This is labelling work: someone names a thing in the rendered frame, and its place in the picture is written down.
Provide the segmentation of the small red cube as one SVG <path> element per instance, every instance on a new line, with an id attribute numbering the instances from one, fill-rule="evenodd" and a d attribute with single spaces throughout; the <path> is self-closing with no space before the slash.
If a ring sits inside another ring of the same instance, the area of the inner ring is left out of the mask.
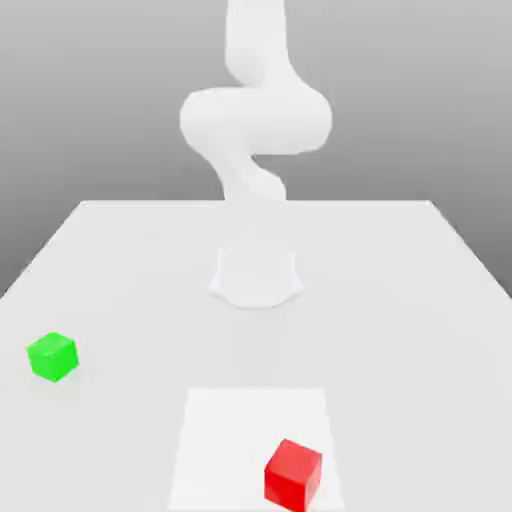
<path id="1" fill-rule="evenodd" d="M 307 512 L 322 476 L 323 455 L 283 439 L 264 468 L 264 498 L 291 512 Z"/>

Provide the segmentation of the small green cube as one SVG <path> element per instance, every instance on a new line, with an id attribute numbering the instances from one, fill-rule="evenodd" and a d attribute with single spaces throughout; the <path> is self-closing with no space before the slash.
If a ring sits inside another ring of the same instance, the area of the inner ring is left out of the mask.
<path id="1" fill-rule="evenodd" d="M 78 367 L 79 357 L 74 339 L 49 332 L 26 346 L 32 373 L 58 382 Z"/>

